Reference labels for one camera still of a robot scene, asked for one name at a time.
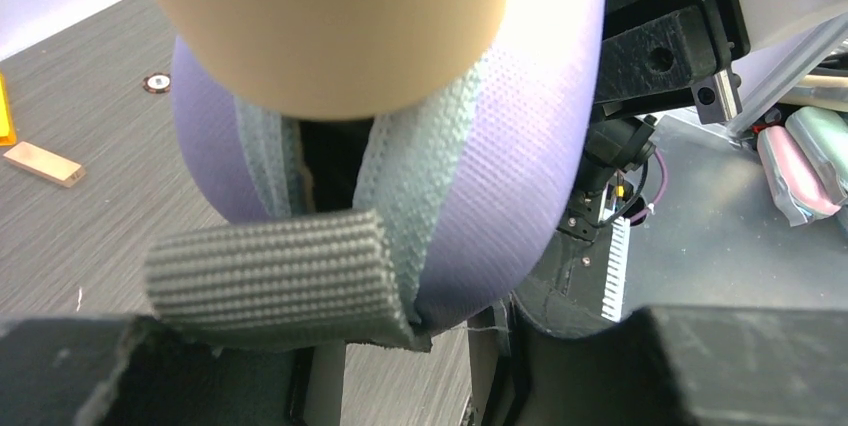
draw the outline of woven strap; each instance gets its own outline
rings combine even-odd
[[[150,251],[148,296],[163,322],[219,346],[371,340],[428,351],[402,312],[386,243],[374,211],[185,233]]]

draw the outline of gray floor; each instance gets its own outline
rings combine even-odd
[[[20,138],[88,169],[65,190],[0,164],[0,314],[147,310],[150,240],[221,222],[182,165],[167,95],[140,87],[168,69],[173,36],[150,0],[127,0],[0,63]],[[848,308],[848,240],[835,221],[790,230],[756,158],[709,134],[666,117],[656,140],[671,183],[661,214],[634,232],[629,309]],[[461,331],[428,356],[350,353],[344,424],[458,423],[470,389]]]
[[[0,314],[146,311],[151,239],[222,222],[182,164],[168,95],[141,88],[168,70],[173,39],[150,0],[126,0],[0,63],[19,138],[88,171],[66,190],[0,163]],[[459,423],[462,331],[431,355],[349,353],[345,425]]]

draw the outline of pink pouch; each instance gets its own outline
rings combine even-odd
[[[774,204],[789,220],[790,226],[808,224],[839,211],[810,161],[786,129],[773,126],[762,131],[757,138],[757,151]]]

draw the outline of bolt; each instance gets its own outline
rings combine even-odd
[[[698,90],[698,101],[701,104],[709,106],[715,103],[715,91],[710,88],[701,88]]]

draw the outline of yellow connector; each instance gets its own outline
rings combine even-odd
[[[0,74],[0,146],[12,146],[18,141],[15,123],[12,121],[12,108],[6,94],[6,82]]]

